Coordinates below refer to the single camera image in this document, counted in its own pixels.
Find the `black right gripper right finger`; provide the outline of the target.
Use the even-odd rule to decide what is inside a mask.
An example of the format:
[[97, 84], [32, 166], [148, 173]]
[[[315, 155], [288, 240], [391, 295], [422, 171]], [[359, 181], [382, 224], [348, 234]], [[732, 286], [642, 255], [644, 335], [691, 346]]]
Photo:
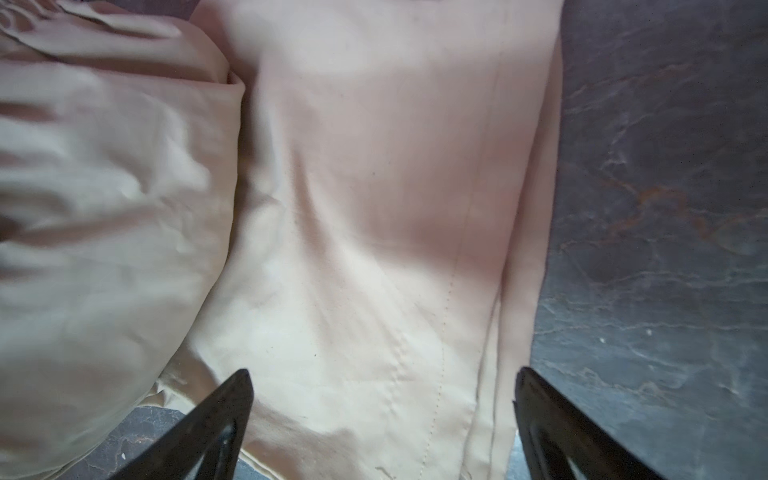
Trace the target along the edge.
[[663, 479], [530, 367], [517, 373], [514, 410], [533, 479]]

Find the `beige shorts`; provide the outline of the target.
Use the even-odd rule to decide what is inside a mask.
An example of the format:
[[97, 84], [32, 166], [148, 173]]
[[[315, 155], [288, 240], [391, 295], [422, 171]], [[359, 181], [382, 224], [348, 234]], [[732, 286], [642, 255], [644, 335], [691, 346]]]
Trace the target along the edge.
[[1, 475], [247, 370], [271, 479], [502, 479], [559, 1], [1, 5]]

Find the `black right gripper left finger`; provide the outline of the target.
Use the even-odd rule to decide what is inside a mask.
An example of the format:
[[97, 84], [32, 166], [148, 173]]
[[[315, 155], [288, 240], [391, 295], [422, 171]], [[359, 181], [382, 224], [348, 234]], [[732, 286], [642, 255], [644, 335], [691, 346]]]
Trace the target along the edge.
[[246, 432], [254, 392], [239, 369], [112, 480], [231, 480]]

